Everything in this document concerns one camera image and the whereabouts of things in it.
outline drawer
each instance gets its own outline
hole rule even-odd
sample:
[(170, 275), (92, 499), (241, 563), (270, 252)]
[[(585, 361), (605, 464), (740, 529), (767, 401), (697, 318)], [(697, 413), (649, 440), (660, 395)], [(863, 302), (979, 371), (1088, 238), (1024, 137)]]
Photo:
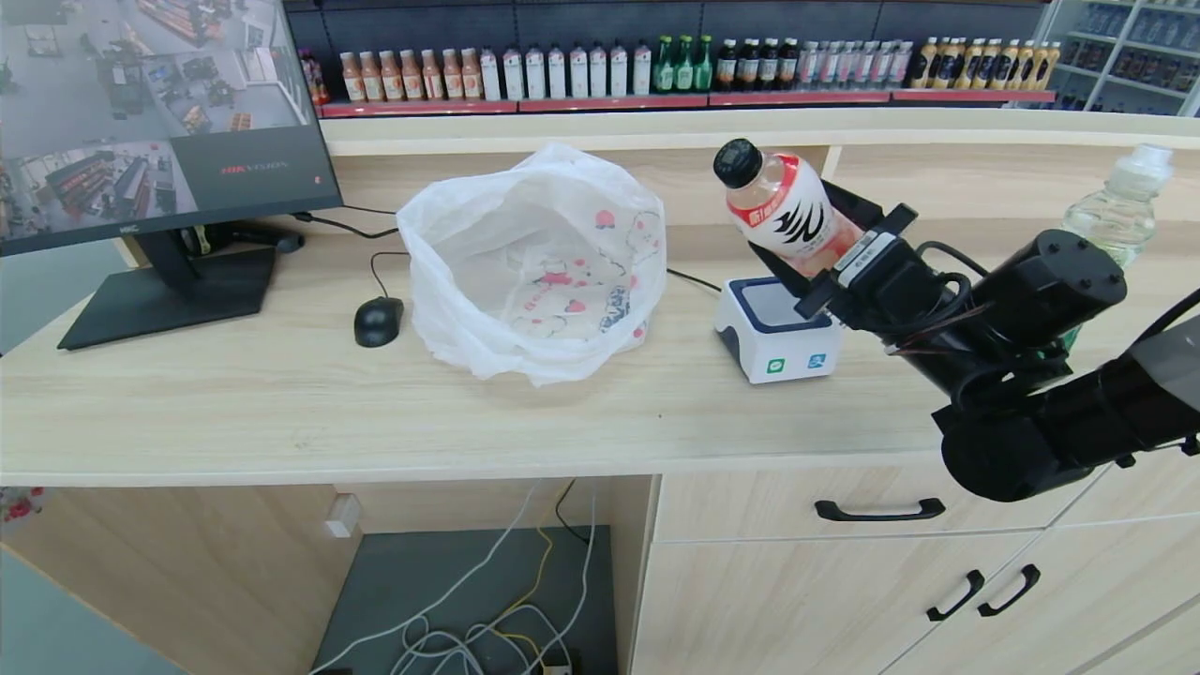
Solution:
[[(718, 540), (908, 534), (1044, 527), (1091, 478), (1015, 503), (977, 497), (950, 478), (937, 458), (786, 471), (733, 471), (662, 477), (656, 540)], [(923, 503), (941, 507), (917, 519)], [(896, 520), (830, 520), (826, 507), (857, 516)]]

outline payment qr scanner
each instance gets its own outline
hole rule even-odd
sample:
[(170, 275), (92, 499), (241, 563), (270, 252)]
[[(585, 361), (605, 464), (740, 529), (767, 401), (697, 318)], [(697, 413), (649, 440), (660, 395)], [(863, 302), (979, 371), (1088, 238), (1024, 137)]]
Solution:
[(725, 282), (713, 328), (751, 384), (820, 377), (838, 365), (841, 325), (824, 312), (806, 321), (796, 304), (774, 276)]

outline yellow cable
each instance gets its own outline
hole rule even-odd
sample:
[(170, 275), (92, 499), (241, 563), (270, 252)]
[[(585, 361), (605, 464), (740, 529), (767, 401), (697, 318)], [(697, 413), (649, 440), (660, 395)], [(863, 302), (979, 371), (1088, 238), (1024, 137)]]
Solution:
[[(558, 503), (558, 500), (562, 498), (562, 496), (566, 492), (566, 488), (570, 484), (571, 482), (568, 480), (563, 485), (563, 489), (560, 489), (558, 494), (554, 495), (554, 498), (551, 500), (551, 502), (546, 506), (546, 510), (541, 514), (541, 520), (538, 521), (538, 527), (536, 527), (538, 534), (540, 534), (541, 538), (546, 540), (546, 550), (541, 552), (541, 562), (538, 563), (538, 577), (533, 581), (533, 589), (529, 589), (529, 592), (517, 598), (512, 604), (509, 605), (508, 609), (505, 609), (500, 614), (508, 614), (509, 611), (512, 611), (514, 609), (521, 607), (521, 604), (524, 603), (527, 599), (532, 598), (533, 595), (538, 592), (538, 587), (541, 586), (541, 574), (546, 569), (546, 561), (550, 558), (550, 551), (554, 550), (554, 540), (551, 539), (548, 534), (546, 534), (542, 527), (546, 525), (546, 520), (550, 519), (551, 512), (554, 510), (554, 504)], [(510, 639), (516, 638), (520, 640), (524, 640), (526, 644), (533, 647), (533, 653), (538, 656), (538, 663), (540, 663), (542, 668), (546, 667), (546, 662), (541, 657), (541, 650), (538, 649), (538, 644), (534, 643), (533, 638), (530, 638), (529, 635), (522, 635), (521, 633), (502, 633), (496, 628), (493, 628), (492, 632), (504, 638), (510, 638)]]

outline drawer handle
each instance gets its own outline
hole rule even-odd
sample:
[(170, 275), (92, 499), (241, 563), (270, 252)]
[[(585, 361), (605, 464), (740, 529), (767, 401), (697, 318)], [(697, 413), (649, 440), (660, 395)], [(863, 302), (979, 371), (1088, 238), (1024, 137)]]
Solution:
[(846, 513), (841, 510), (836, 502), (829, 500), (821, 500), (812, 504), (817, 509), (817, 515), (826, 520), (835, 520), (838, 522), (884, 522), (893, 520), (929, 520), (930, 518), (937, 518), (946, 513), (946, 504), (942, 500), (937, 497), (930, 497), (928, 500), (920, 500), (917, 502), (920, 504), (920, 510), (917, 513), (898, 513), (894, 515), (865, 515), (857, 513)]
[(1025, 585), (1021, 586), (1020, 591), (1016, 591), (1015, 596), (1008, 598), (1007, 603), (996, 608), (991, 607), (988, 603), (983, 603), (982, 605), (979, 605), (979, 616), (996, 616), (1001, 611), (1004, 611), (1006, 609), (1013, 607), (1013, 603), (1021, 599), (1021, 596), (1030, 592), (1030, 589), (1032, 589), (1033, 586), (1038, 585), (1038, 580), (1042, 579), (1042, 571), (1038, 569), (1037, 566), (1034, 565), (1026, 565), (1025, 567), (1021, 568), (1021, 575), (1025, 577)]
[(952, 614), (962, 609), (962, 605), (967, 604), (971, 601), (971, 598), (976, 596), (976, 593), (983, 590), (983, 573), (979, 572), (978, 569), (972, 569), (971, 572), (967, 572), (967, 581), (971, 584), (971, 589), (967, 591), (967, 595), (962, 596), (962, 599), (954, 603), (954, 607), (952, 607), (949, 610), (944, 613), (938, 610), (936, 607), (931, 607), (925, 610), (925, 616), (928, 616), (930, 621), (935, 622), (946, 621), (947, 619), (950, 617)]

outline monitor stand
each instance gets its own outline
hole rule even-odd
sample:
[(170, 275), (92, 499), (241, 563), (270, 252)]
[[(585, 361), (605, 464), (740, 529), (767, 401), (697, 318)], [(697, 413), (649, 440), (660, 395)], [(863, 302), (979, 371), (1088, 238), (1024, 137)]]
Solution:
[(106, 279), (59, 342), (60, 350), (247, 316), (262, 309), (275, 249), (191, 259), (179, 231), (134, 239), (152, 267)]

